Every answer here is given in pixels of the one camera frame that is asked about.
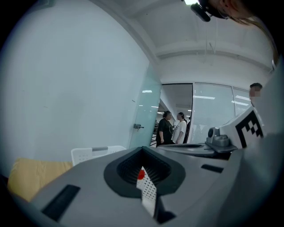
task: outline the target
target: man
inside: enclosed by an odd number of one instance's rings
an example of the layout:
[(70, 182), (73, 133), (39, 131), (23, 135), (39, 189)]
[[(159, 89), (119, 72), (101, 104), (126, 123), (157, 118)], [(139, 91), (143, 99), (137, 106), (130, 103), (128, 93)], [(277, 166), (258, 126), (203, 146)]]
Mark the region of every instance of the man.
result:
[(249, 98), (250, 101), (252, 103), (252, 106), (254, 106), (254, 102), (255, 102), (255, 97), (260, 97), (260, 90), (262, 89), (262, 85), (260, 83), (253, 83), (250, 86), (250, 90), (249, 90)]
[(172, 118), (170, 111), (164, 112), (163, 119), (160, 120), (157, 136), (156, 136), (156, 147), (160, 145), (170, 144), (172, 137), (172, 125), (169, 120)]

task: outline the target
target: white chair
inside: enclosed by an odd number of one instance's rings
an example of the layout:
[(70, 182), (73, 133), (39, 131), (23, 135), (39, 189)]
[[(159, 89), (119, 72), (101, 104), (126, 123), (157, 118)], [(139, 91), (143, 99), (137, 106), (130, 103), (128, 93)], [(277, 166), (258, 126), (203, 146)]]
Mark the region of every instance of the white chair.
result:
[(71, 150), (73, 166), (101, 156), (112, 154), (118, 151), (126, 150), (122, 146), (94, 147), (94, 148), (75, 148)]

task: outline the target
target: woman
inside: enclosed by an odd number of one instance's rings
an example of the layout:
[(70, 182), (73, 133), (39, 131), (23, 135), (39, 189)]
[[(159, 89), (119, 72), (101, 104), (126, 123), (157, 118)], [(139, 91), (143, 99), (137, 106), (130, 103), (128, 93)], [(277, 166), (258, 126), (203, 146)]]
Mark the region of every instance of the woman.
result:
[(180, 112), (177, 114), (177, 119), (179, 120), (179, 124), (174, 129), (171, 144), (182, 144), (185, 138), (187, 125), (185, 115)]
[(188, 118), (188, 122), (187, 122), (187, 127), (186, 127), (186, 133), (185, 133), (185, 138), (183, 140), (183, 143), (186, 144), (187, 143), (187, 139), (188, 139), (188, 134), (189, 134), (189, 129), (190, 129), (190, 117)]
[(163, 119), (160, 120), (158, 126), (158, 132), (156, 136), (156, 147), (160, 145), (170, 144), (170, 139), (172, 136), (172, 125), (169, 120), (172, 118), (172, 114), (170, 111), (165, 111), (163, 115)]
[(277, 64), (283, 51), (283, 32), (279, 27), (283, 20), (282, 7), (257, 0), (199, 0), (199, 4), (215, 17), (260, 28), (270, 41), (273, 61)]

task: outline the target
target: red tag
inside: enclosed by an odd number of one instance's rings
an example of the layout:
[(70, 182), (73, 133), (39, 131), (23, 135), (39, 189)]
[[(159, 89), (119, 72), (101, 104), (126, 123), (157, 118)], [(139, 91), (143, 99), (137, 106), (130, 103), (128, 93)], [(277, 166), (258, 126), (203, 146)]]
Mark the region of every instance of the red tag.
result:
[(145, 177), (145, 171), (141, 169), (138, 174), (138, 180), (142, 180), (144, 177)]

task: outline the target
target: black slot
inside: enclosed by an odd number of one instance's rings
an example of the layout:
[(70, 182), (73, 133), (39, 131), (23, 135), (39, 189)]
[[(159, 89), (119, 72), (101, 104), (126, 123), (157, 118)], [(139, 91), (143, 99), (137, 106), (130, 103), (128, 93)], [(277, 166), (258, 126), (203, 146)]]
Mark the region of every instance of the black slot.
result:
[(142, 147), (109, 163), (104, 170), (105, 181), (120, 196), (141, 198), (136, 183), (142, 166), (160, 195), (175, 193), (185, 178), (178, 162)]
[(166, 211), (163, 205), (163, 202), (161, 201), (161, 198), (159, 195), (157, 195), (156, 198), (156, 205), (155, 205), (155, 213), (154, 213), (154, 219), (159, 222), (159, 224), (163, 224), (173, 218), (175, 218), (176, 215), (170, 211)]
[(208, 165), (208, 164), (204, 164), (201, 166), (201, 168), (203, 169), (207, 169), (209, 171), (213, 171), (213, 172), (217, 172), (217, 173), (222, 173), (224, 168), (221, 167), (217, 167), (217, 166), (213, 166), (213, 165)]
[(79, 187), (67, 185), (43, 210), (46, 216), (58, 221), (77, 195)]

